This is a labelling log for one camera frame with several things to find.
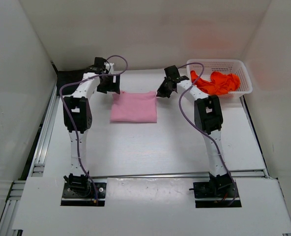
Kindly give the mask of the pink t shirt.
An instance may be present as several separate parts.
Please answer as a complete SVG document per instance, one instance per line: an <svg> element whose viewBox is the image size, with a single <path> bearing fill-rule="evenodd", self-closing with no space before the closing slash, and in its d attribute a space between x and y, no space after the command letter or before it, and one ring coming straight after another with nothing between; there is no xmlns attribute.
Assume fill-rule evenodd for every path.
<svg viewBox="0 0 291 236"><path fill-rule="evenodd" d="M110 122L118 123L156 123L156 92L113 94Z"/></svg>

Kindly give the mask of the black t shirt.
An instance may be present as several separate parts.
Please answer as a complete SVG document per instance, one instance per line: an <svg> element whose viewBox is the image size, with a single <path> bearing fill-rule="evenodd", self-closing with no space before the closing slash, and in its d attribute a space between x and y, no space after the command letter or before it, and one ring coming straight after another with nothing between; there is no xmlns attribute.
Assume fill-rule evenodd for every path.
<svg viewBox="0 0 291 236"><path fill-rule="evenodd" d="M81 81L84 74L84 69L82 70L72 70L72 71L58 71L57 72L57 96L59 96L59 90L62 86L70 83L75 83ZM79 85L72 85L66 87L62 91L62 95L71 95Z"/></svg>

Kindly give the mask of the orange t shirt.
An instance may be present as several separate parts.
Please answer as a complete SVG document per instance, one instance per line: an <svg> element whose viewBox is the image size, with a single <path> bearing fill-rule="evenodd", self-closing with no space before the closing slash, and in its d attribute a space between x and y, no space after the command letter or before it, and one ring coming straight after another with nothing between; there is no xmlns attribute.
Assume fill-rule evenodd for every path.
<svg viewBox="0 0 291 236"><path fill-rule="evenodd" d="M235 74L222 74L214 71L210 75L210 81L200 78L195 71L190 71L190 76L194 85L202 92L209 95L225 95L240 87L240 78Z"/></svg>

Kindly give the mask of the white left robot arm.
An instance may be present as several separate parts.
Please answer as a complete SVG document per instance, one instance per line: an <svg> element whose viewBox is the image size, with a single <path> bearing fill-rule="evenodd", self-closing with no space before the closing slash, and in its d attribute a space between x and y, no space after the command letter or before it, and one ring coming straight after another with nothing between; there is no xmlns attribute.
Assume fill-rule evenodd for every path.
<svg viewBox="0 0 291 236"><path fill-rule="evenodd" d="M89 100L95 91L120 94L120 76L114 75L114 64L96 57L84 71L82 80L71 95L62 97L64 125L71 143L71 173L85 175L87 133L92 125Z"/></svg>

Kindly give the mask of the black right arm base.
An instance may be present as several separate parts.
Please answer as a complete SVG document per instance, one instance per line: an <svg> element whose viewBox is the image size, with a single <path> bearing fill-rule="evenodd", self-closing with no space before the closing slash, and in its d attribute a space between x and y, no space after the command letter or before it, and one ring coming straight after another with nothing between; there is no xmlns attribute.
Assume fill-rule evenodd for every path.
<svg viewBox="0 0 291 236"><path fill-rule="evenodd" d="M242 207L236 181L229 175L209 175L208 181L193 182L189 191L194 193L196 208Z"/></svg>

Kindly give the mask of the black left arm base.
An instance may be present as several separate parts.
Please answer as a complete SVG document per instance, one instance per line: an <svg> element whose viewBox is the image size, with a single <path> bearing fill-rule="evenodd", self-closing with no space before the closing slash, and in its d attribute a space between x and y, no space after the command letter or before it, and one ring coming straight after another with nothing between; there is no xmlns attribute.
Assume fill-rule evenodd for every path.
<svg viewBox="0 0 291 236"><path fill-rule="evenodd" d="M103 207L105 205L107 182L95 182L95 187L85 175L64 176L64 187L61 195L61 206L70 207Z"/></svg>

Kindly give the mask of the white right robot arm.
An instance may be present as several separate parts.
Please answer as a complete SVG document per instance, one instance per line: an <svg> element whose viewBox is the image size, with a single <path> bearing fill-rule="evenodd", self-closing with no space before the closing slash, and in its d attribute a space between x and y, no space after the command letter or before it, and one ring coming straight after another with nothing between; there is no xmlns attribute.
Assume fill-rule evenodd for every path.
<svg viewBox="0 0 291 236"><path fill-rule="evenodd" d="M204 137L209 159L209 176L212 181L209 184L209 191L213 196L219 197L226 192L226 184L233 182L222 154L223 116L219 97L201 91L190 78L181 76L175 65L166 67L164 72L165 77L156 96L169 98L173 92L180 93L178 105L183 117ZM183 98L186 98L194 106L194 122L186 116L181 106Z"/></svg>

